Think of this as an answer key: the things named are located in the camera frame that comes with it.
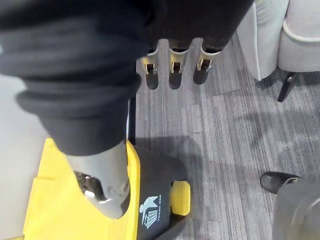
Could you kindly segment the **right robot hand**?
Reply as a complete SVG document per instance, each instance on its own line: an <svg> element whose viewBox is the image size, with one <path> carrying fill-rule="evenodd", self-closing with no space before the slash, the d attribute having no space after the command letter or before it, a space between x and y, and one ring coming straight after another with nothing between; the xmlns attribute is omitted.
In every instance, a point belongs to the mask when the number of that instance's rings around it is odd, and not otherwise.
<svg viewBox="0 0 320 240"><path fill-rule="evenodd" d="M128 103L136 62L160 39L174 48L208 38L222 50L250 0L3 0L0 72L21 79L19 106L36 115L105 216L130 202Z"/></svg>

